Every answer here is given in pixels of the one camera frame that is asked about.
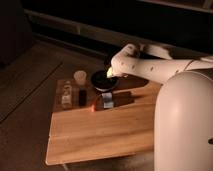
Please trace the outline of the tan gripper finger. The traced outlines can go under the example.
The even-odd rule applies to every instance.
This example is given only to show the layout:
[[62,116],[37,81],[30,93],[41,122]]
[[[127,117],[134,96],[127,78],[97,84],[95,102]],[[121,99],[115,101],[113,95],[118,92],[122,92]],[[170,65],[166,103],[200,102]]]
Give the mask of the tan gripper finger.
[[112,78],[113,77],[113,69],[112,69],[112,67],[110,67],[107,70],[106,76],[107,76],[107,78]]

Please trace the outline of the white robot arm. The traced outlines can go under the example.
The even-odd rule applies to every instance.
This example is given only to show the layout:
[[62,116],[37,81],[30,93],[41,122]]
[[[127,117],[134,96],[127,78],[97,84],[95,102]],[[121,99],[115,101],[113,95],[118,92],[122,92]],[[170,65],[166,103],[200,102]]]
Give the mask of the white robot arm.
[[141,59],[124,46],[108,77],[133,75],[160,83],[154,118],[154,171],[213,171],[213,62]]

